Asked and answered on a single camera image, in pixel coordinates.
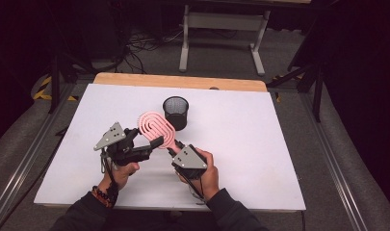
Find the beaded bracelet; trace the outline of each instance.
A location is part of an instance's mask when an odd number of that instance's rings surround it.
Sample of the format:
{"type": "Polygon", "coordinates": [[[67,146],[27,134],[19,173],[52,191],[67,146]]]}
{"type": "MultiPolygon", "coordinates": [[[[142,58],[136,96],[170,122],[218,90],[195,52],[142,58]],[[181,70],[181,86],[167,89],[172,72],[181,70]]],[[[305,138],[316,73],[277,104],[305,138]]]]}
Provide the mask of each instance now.
{"type": "Polygon", "coordinates": [[[112,199],[110,198],[110,196],[108,196],[107,194],[105,194],[104,192],[102,192],[100,189],[98,189],[97,186],[93,186],[92,187],[92,191],[91,191],[92,195],[97,198],[101,203],[103,203],[105,205],[105,207],[107,208],[113,208],[114,205],[116,204],[115,201],[112,201],[112,199]]]}

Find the black mesh cup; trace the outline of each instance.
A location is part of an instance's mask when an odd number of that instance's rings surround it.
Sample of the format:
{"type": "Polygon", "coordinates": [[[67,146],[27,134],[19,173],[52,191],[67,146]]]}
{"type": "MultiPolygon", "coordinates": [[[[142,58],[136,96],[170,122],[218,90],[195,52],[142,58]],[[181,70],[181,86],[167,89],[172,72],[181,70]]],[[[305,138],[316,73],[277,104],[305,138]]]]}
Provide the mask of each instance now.
{"type": "Polygon", "coordinates": [[[188,110],[188,101],[180,96],[169,97],[164,102],[165,119],[176,131],[184,129],[188,124],[188,110]]]}

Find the metal frame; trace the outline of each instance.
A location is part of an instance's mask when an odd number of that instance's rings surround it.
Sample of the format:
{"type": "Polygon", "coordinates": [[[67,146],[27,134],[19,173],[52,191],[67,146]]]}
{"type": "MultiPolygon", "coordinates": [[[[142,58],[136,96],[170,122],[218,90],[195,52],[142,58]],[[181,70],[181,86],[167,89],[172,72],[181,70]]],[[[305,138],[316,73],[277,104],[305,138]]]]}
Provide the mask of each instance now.
{"type": "Polygon", "coordinates": [[[349,186],[345,176],[339,168],[338,162],[335,158],[335,155],[330,147],[329,141],[326,137],[326,134],[321,126],[321,123],[316,121],[315,116],[311,113],[311,100],[306,93],[301,93],[299,95],[300,100],[302,101],[303,107],[305,108],[310,121],[315,129],[315,132],[318,136],[318,140],[321,143],[321,148],[324,152],[325,163],[330,171],[333,182],[335,183],[336,189],[341,197],[341,200],[345,206],[348,217],[351,221],[351,225],[354,230],[368,230],[363,217],[360,214],[360,211],[354,201],[353,194],[351,192],[351,187],[349,186]]]}
{"type": "Polygon", "coordinates": [[[263,76],[265,71],[258,50],[267,27],[269,16],[269,11],[265,11],[263,16],[224,13],[190,13],[189,6],[186,5],[183,16],[183,44],[180,55],[179,71],[185,72],[188,69],[189,28],[227,29],[257,31],[256,40],[249,47],[257,69],[257,74],[263,76]]]}
{"type": "Polygon", "coordinates": [[[71,95],[74,86],[75,85],[73,84],[67,84],[63,88],[63,93],[62,93],[62,98],[60,100],[60,103],[57,105],[57,108],[54,110],[52,114],[47,115],[47,118],[42,123],[41,128],[37,133],[35,139],[33,140],[32,144],[30,145],[29,149],[27,150],[26,154],[24,155],[22,161],[20,162],[19,166],[15,170],[11,179],[9,180],[7,187],[3,190],[2,195],[0,196],[0,222],[2,221],[4,215],[10,209],[14,197],[17,195],[18,191],[20,190],[21,185],[26,179],[27,174],[29,173],[33,163],[35,162],[35,159],[39,154],[39,150],[41,149],[44,141],[46,140],[46,135],[50,131],[51,127],[53,126],[56,118],[59,116],[64,103],[71,95]]]}

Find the dark curtain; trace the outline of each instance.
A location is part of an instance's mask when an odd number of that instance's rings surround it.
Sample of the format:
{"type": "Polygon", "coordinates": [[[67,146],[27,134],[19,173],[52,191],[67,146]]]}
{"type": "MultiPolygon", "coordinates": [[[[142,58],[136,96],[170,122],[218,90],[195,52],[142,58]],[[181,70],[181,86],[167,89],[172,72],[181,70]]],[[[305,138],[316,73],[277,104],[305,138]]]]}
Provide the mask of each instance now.
{"type": "Polygon", "coordinates": [[[38,11],[34,1],[0,1],[0,137],[33,104],[31,89],[47,71],[38,11]]]}
{"type": "Polygon", "coordinates": [[[293,65],[320,60],[357,151],[390,201],[390,1],[339,1],[320,16],[293,65]]]}

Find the table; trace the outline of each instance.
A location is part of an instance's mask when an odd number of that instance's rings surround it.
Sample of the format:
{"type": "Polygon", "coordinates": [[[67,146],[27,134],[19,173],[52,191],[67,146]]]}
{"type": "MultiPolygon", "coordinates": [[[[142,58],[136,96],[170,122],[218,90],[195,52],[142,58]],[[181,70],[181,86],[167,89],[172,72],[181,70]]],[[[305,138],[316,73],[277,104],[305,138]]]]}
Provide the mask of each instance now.
{"type": "MultiPolygon", "coordinates": [[[[297,176],[273,102],[261,81],[100,73],[88,85],[63,142],[35,198],[46,206],[69,206],[102,178],[92,148],[119,121],[137,126],[139,115],[162,112],[163,101],[189,101],[185,144],[214,154],[220,186],[252,211],[305,210],[297,176]]],[[[143,136],[135,145],[146,145],[143,136]]],[[[120,191],[117,208],[207,211],[173,172],[171,157],[156,149],[120,191]]]]}
{"type": "MultiPolygon", "coordinates": [[[[229,2],[235,4],[237,1],[217,1],[220,4],[229,2]]],[[[272,3],[279,4],[303,4],[308,5],[310,0],[273,0],[272,3]]],[[[251,56],[254,61],[257,74],[263,76],[265,70],[261,62],[259,48],[267,23],[270,17],[270,11],[264,10],[261,15],[241,15],[241,14],[227,14],[227,13],[193,13],[190,12],[189,5],[185,6],[183,16],[183,44],[180,55],[179,71],[185,72],[188,65],[189,56],[189,28],[208,28],[208,29],[224,29],[224,30],[242,30],[242,31],[256,31],[256,39],[254,43],[249,45],[251,56]]]]}

